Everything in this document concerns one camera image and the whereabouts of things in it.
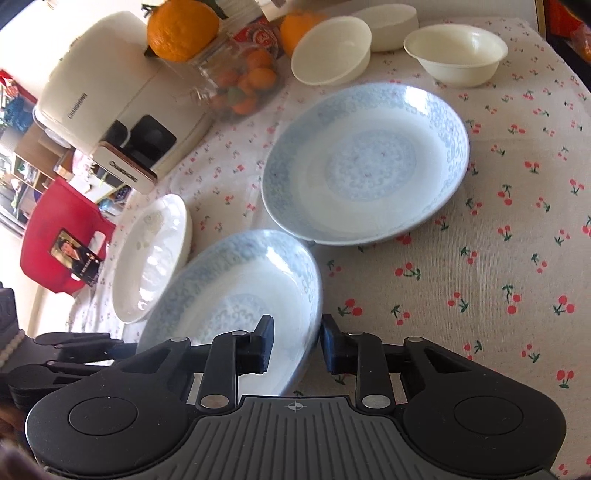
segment tablecloth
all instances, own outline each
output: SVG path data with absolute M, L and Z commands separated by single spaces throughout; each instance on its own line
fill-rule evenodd
M 378 245 L 313 247 L 324 311 L 343 330 L 388 343 L 423 336 L 546 393 L 568 423 L 554 473 L 588 473 L 591 95 L 526 23 L 462 21 L 509 45 L 487 84 L 448 87 L 403 51 L 373 54 L 357 83 L 406 83 L 445 99 L 470 135 L 466 178 L 435 217 L 411 232 Z M 139 338 L 142 323 L 124 328 L 113 313 L 113 266 L 126 229 L 154 199 L 174 192 L 187 203 L 192 256 L 226 235 L 267 225 L 260 189 L 266 157 L 290 121 L 334 91 L 288 75 L 262 112 L 238 125 L 215 125 L 157 189 L 135 194 L 96 291 L 80 295 L 68 327 Z M 294 394 L 352 395 L 354 384 L 354 377 L 331 377 L 315 353 Z

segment orange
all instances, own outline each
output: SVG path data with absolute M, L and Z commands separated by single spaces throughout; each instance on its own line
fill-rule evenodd
M 248 83 L 256 90 L 269 90 L 277 81 L 277 74 L 271 69 L 258 68 L 248 74 Z
M 326 15 L 316 12 L 294 11 L 287 14 L 280 27 L 281 43 L 286 55 L 291 57 L 301 38 L 323 20 L 326 20 Z
M 216 77 L 217 86 L 220 88 L 233 87 L 238 83 L 239 76 L 238 72 L 234 69 L 224 70 Z
M 146 9 L 150 13 L 148 44 L 161 59 L 190 60 L 217 36 L 220 20 L 202 2 L 167 0 Z
M 232 109 L 238 115 L 250 115 L 256 109 L 256 97 L 248 97 L 240 103 L 237 103 Z
M 249 54 L 246 58 L 246 63 L 249 71 L 259 67 L 272 67 L 273 57 L 271 57 L 269 52 L 260 48 Z
M 249 97 L 256 97 L 255 91 L 252 89 L 250 82 L 248 81 L 248 74 L 245 73 L 238 79 L 238 88 L 246 93 Z
M 238 87 L 230 87 L 228 89 L 228 105 L 230 106 L 242 103 L 247 97 L 248 95 Z

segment white bowl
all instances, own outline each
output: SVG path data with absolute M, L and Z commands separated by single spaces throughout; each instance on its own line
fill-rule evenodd
M 398 50 L 407 35 L 418 28 L 417 9 L 410 5 L 376 5 L 353 15 L 369 25 L 371 51 Z
M 317 342 L 322 282 L 314 257 L 292 236 L 276 230 L 238 233 L 208 247 L 173 279 L 152 309 L 138 352 L 176 336 L 202 345 L 221 333 L 251 332 L 265 314 L 275 320 L 269 368 L 240 376 L 240 396 L 291 395 Z M 196 380 L 190 403 L 199 389 Z
M 306 85 L 342 85 L 359 77 L 371 54 L 371 30 L 356 17 L 325 20 L 302 37 L 291 71 Z
M 456 24 L 419 28 L 406 38 L 404 48 L 433 77 L 454 87 L 487 82 L 509 51 L 494 33 Z
M 187 263 L 193 233 L 183 199 L 173 193 L 148 205 L 125 239 L 113 274 L 113 310 L 124 323 L 141 320 Z
M 368 83 L 314 105 L 267 159 L 262 198 L 287 232 L 325 245 L 363 245 L 412 230 L 466 173 L 464 122 L 432 93 Z

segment glass jar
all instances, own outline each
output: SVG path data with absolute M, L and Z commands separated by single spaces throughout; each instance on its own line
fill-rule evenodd
M 254 43 L 220 35 L 190 60 L 204 79 L 196 87 L 218 119 L 239 121 L 258 112 L 283 85 L 272 55 Z

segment blue and white plate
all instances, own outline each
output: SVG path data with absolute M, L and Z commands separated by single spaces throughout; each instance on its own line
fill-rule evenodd
M 316 343 L 322 308 L 320 273 L 311 253 L 280 231 L 229 236 L 204 250 L 171 282 L 154 306 L 138 352 L 184 336 L 192 345 L 216 335 L 255 329 L 264 314 L 275 319 L 269 369 L 239 377 L 239 395 L 283 395 L 302 374 Z M 199 389 L 196 377 L 189 402 Z
M 436 95 L 373 83 L 341 90 L 296 119 L 262 181 L 267 211 L 326 245 L 378 242 L 438 211 L 466 173 L 463 121 Z

